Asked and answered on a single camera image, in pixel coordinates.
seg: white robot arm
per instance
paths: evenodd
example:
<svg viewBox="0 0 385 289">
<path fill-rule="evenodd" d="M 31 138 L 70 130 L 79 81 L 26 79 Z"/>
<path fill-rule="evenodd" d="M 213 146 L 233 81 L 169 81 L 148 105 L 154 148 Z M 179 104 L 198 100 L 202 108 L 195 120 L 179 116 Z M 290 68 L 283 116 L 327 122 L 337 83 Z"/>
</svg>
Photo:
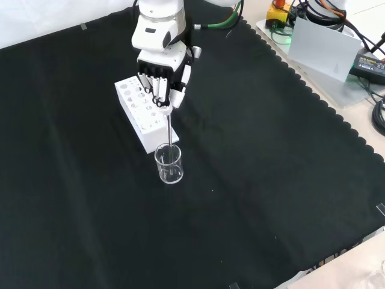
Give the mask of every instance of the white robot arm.
<svg viewBox="0 0 385 289">
<path fill-rule="evenodd" d="M 138 76 L 153 102 L 170 114 L 179 108 L 201 49 L 191 46 L 183 0 L 139 0 L 140 16 L 132 45 L 141 50 Z"/>
</svg>

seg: white paper sign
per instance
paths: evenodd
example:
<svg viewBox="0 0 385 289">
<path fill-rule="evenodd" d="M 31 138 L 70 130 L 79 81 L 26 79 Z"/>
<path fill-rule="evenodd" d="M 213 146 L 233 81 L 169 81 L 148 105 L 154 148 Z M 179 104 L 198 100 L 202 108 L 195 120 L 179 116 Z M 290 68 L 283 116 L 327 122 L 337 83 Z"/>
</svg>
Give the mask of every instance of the white paper sign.
<svg viewBox="0 0 385 289">
<path fill-rule="evenodd" d="M 297 18 L 288 57 L 344 82 L 361 40 Z"/>
</svg>

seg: table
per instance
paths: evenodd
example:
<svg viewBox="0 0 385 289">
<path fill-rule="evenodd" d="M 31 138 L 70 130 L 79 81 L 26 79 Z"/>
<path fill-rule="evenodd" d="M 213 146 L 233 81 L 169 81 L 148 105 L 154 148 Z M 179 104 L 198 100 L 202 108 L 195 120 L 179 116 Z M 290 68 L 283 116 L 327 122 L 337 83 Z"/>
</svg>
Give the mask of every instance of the table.
<svg viewBox="0 0 385 289">
<path fill-rule="evenodd" d="M 289 63 L 291 67 L 296 69 L 297 73 L 299 73 L 306 82 L 306 85 L 317 92 L 330 107 L 333 107 L 336 110 L 337 114 L 341 115 L 345 121 L 349 122 L 352 128 L 358 132 L 359 136 L 363 137 L 368 145 L 374 148 L 376 153 L 385 157 L 385 138 L 373 128 L 371 123 L 371 114 L 374 107 L 373 103 L 371 99 L 368 99 L 367 92 L 357 84 L 356 77 L 349 76 L 346 80 L 346 85 L 344 86 L 339 85 L 338 81 L 335 81 L 335 84 L 332 87 L 327 86 L 320 73 L 303 67 L 288 58 L 289 45 L 277 45 L 271 41 L 270 31 L 265 28 L 264 20 L 257 23 L 256 29 L 260 32 L 260 35 L 268 41 L 271 47 L 279 53 L 283 61 Z M 278 42 L 285 40 L 282 36 L 274 37 Z M 385 93 L 385 88 L 382 85 L 373 85 L 372 89 L 376 92 Z M 341 99 L 341 102 L 344 103 L 344 99 L 348 96 L 356 99 L 358 103 L 347 107 L 341 107 L 334 101 L 334 99 Z"/>
<path fill-rule="evenodd" d="M 288 289 L 365 288 L 363 279 L 385 261 L 385 232 L 306 275 Z"/>
<path fill-rule="evenodd" d="M 0 53 L 0 287 L 273 288 L 383 225 L 383 160 L 244 22 L 194 33 L 185 174 L 163 184 L 114 89 L 137 71 L 130 15 Z"/>
</svg>

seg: black cable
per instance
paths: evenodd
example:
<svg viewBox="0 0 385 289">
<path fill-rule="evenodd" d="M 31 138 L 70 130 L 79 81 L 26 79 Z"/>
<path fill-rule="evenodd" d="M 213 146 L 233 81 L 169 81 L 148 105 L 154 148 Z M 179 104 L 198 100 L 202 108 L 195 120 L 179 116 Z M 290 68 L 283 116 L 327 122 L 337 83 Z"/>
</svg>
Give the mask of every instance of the black cable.
<svg viewBox="0 0 385 289">
<path fill-rule="evenodd" d="M 132 4 L 132 18 L 135 20 L 135 9 L 137 7 L 138 0 L 135 0 Z"/>
<path fill-rule="evenodd" d="M 382 111 L 385 111 L 384 108 L 384 100 L 385 96 L 379 95 L 378 93 L 375 93 L 372 91 L 370 82 L 368 82 L 368 86 L 365 85 L 365 83 L 362 82 L 361 78 L 359 78 L 359 81 L 361 82 L 363 88 L 369 93 L 373 101 L 375 102 L 374 109 L 372 112 L 372 126 L 376 131 L 378 131 L 380 134 L 385 136 L 385 120 Z M 380 101 L 376 100 L 373 95 L 376 95 L 381 98 Z"/>
<path fill-rule="evenodd" d="M 277 34 L 277 35 L 281 35 L 281 36 L 291 36 L 291 35 L 293 35 L 293 34 L 278 32 L 277 30 L 273 30 L 273 33 Z"/>
<path fill-rule="evenodd" d="M 361 77 L 357 77 L 358 80 L 360 81 L 360 83 L 362 84 L 363 86 L 363 89 L 365 89 L 369 94 L 372 94 L 372 95 L 375 95 L 375 96 L 378 96 L 379 98 L 385 98 L 385 95 L 379 95 L 377 92 L 374 92 L 372 89 L 371 89 L 371 83 L 368 81 L 368 85 L 366 85 L 365 83 L 362 82 L 361 80 Z"/>
<path fill-rule="evenodd" d="M 239 14 L 238 14 L 238 18 L 236 19 L 236 21 L 234 22 L 233 25 L 231 25 L 230 27 L 226 27 L 226 28 L 223 28 L 223 29 L 232 29 L 234 27 L 236 27 L 236 25 L 239 23 L 239 21 L 241 20 L 242 18 L 242 12 L 243 12 L 243 6 L 244 6 L 244 3 L 245 0 L 241 0 L 241 10 L 239 11 Z"/>
</svg>

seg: wire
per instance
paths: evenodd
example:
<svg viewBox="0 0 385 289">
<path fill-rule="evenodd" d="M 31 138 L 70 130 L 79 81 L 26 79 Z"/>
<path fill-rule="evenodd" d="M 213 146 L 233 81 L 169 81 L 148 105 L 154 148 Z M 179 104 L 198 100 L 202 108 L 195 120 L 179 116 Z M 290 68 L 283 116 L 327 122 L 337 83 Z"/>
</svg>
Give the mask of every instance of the wire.
<svg viewBox="0 0 385 289">
<path fill-rule="evenodd" d="M 371 98 L 375 102 L 374 109 L 372 112 L 372 119 L 371 119 L 372 126 L 377 132 L 385 136 L 385 119 L 382 112 L 382 111 L 385 111 L 385 108 L 384 108 L 385 95 L 382 96 L 376 92 L 373 92 L 371 89 L 371 83 L 369 81 L 368 81 L 368 86 L 366 86 L 365 83 L 362 82 L 361 78 L 358 77 L 358 79 L 362 84 L 363 88 L 368 92 L 368 94 L 371 96 Z M 374 98 L 374 95 L 380 97 L 381 100 L 380 101 L 376 100 Z"/>
<path fill-rule="evenodd" d="M 242 12 L 243 12 L 243 6 L 245 5 L 245 1 L 244 0 L 241 0 L 241 11 L 239 11 L 239 15 L 238 15 L 238 18 L 237 20 L 234 22 L 233 25 L 231 25 L 230 27 L 227 27 L 227 29 L 232 29 L 234 27 L 236 27 L 236 25 L 239 23 L 239 21 L 241 20 L 242 18 Z"/>
<path fill-rule="evenodd" d="M 134 3 L 132 4 L 132 18 L 135 19 L 135 9 L 137 7 L 138 0 L 134 0 Z"/>
<path fill-rule="evenodd" d="M 381 109 L 384 108 L 384 102 L 381 100 L 376 103 L 372 112 L 372 125 L 376 131 L 385 136 L 385 120 Z"/>
<path fill-rule="evenodd" d="M 235 19 L 239 8 L 241 8 L 241 10 L 239 11 L 237 19 L 234 21 L 233 24 L 231 24 L 229 26 L 229 24 Z M 243 8 L 244 8 L 244 0 L 240 0 L 234 9 L 234 12 L 226 21 L 224 21 L 222 23 L 216 23 L 216 24 L 195 24 L 194 29 L 196 29 L 196 30 L 208 29 L 208 28 L 210 28 L 210 29 L 232 29 L 241 20 Z"/>
<path fill-rule="evenodd" d="M 345 15 L 339 11 L 336 11 L 336 10 L 333 10 L 331 9 L 326 3 L 324 0 L 320 0 L 321 3 L 322 3 L 322 6 L 324 6 L 324 8 L 326 8 L 327 10 L 329 10 L 330 12 L 334 13 L 335 15 L 338 15 L 338 16 L 341 16 L 341 17 L 345 17 Z"/>
<path fill-rule="evenodd" d="M 366 92 L 368 93 L 368 95 L 370 95 L 370 97 L 373 99 L 373 101 L 374 101 L 375 103 L 377 103 L 378 100 L 376 100 L 376 99 L 374 98 L 374 95 L 375 95 L 375 96 L 378 96 L 379 98 L 382 98 L 382 99 L 385 98 L 385 95 L 384 95 L 384 96 L 379 95 L 378 93 L 374 92 L 374 91 L 371 89 L 371 83 L 370 83 L 369 81 L 368 81 L 368 84 L 366 85 L 366 84 L 361 80 L 361 77 L 357 77 L 357 78 L 358 78 L 358 80 L 360 81 L 360 83 L 361 83 L 361 85 L 362 85 L 362 88 L 366 90 Z"/>
<path fill-rule="evenodd" d="M 275 25 L 273 25 L 273 27 L 271 27 L 270 29 L 270 32 L 271 32 L 271 35 L 270 35 L 270 38 L 271 40 L 275 43 L 275 44 L 278 44 L 278 45 L 289 45 L 290 42 L 288 43 L 280 43 L 280 42 L 277 42 L 275 39 L 274 39 L 274 36 L 273 34 L 277 34 L 277 35 L 281 35 L 281 36 L 289 36 L 291 37 L 292 34 L 287 34 L 287 33 L 280 33 L 280 32 L 277 32 L 277 27 Z"/>
</svg>

